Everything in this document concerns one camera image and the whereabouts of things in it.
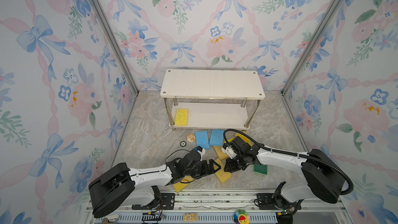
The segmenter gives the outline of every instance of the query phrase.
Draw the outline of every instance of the green scouring pad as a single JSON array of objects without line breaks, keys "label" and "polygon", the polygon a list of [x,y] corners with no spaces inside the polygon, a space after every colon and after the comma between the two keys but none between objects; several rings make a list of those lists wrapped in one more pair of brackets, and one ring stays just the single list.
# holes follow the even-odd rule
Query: green scouring pad
[{"label": "green scouring pad", "polygon": [[264,164],[255,164],[253,167],[253,172],[259,173],[262,175],[266,175],[267,174],[267,166]]}]

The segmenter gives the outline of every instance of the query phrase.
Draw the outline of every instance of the round coaster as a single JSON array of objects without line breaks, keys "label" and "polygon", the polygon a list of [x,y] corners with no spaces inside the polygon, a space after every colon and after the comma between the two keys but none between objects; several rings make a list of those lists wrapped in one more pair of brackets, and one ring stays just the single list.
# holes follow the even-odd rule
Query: round coaster
[{"label": "round coaster", "polygon": [[195,134],[188,134],[187,135],[187,141],[188,142],[193,142],[193,141],[195,141],[196,140],[196,137],[195,137]]}]

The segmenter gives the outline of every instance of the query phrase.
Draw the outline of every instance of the small gold plate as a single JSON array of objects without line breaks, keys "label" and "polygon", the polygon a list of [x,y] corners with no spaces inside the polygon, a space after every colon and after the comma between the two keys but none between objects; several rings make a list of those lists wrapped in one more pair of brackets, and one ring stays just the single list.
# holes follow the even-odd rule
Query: small gold plate
[{"label": "small gold plate", "polygon": [[196,221],[196,220],[198,220],[197,213],[184,214],[184,221]]}]

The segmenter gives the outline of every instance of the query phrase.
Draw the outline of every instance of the wall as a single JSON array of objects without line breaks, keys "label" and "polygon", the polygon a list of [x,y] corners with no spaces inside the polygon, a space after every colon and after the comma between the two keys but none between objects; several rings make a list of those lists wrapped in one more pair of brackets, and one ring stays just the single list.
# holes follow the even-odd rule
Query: wall
[{"label": "wall", "polygon": [[345,0],[286,95],[308,148],[354,181],[355,224],[398,223],[397,32],[397,0]]},{"label": "wall", "polygon": [[78,223],[132,92],[87,0],[0,6],[0,223]]},{"label": "wall", "polygon": [[330,3],[99,1],[140,90],[160,90],[168,68],[256,70],[264,90],[281,89]]}]

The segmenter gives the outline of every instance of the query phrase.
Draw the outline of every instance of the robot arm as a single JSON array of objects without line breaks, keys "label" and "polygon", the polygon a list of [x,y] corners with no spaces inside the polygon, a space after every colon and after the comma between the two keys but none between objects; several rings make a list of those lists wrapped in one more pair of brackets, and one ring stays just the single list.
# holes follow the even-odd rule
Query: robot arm
[{"label": "robot arm", "polygon": [[[315,197],[328,203],[336,203],[340,195],[349,194],[353,190],[351,179],[320,150],[313,149],[309,153],[279,150],[259,144],[235,129],[224,132],[225,140],[225,133],[228,131],[240,133],[254,144],[251,146],[238,136],[231,142],[227,141],[221,149],[230,157],[226,160],[226,172],[245,170],[250,164],[264,164],[295,171],[304,178],[293,183],[282,182],[268,205],[287,209],[296,201]],[[349,187],[341,191],[345,181]]]},{"label": "robot arm", "polygon": [[221,168],[212,159],[209,164],[202,160],[204,154],[205,150],[198,146],[183,158],[155,168],[134,169],[126,163],[117,164],[88,186],[94,217],[106,216],[119,206],[155,208],[162,198],[157,186],[181,182],[185,176],[199,179]]},{"label": "robot arm", "polygon": [[[222,151],[229,156],[224,171],[236,172],[245,170],[251,164],[264,164],[286,168],[304,177],[302,181],[280,183],[263,205],[283,210],[293,206],[296,210],[303,199],[318,197],[325,202],[336,203],[339,195],[353,190],[350,178],[320,150],[313,149],[309,153],[277,150],[259,144],[235,129],[225,130],[225,140],[228,131],[238,132],[254,144],[251,146],[240,137],[227,141],[222,147]],[[133,169],[128,168],[126,163],[112,167],[89,185],[94,217],[106,216],[119,206],[154,209],[162,199],[157,186],[181,182],[185,176],[199,179],[221,168],[212,159],[209,164],[202,160],[204,153],[205,150],[198,146],[183,158],[155,168]],[[345,181],[348,182],[348,189],[341,191]]]}]

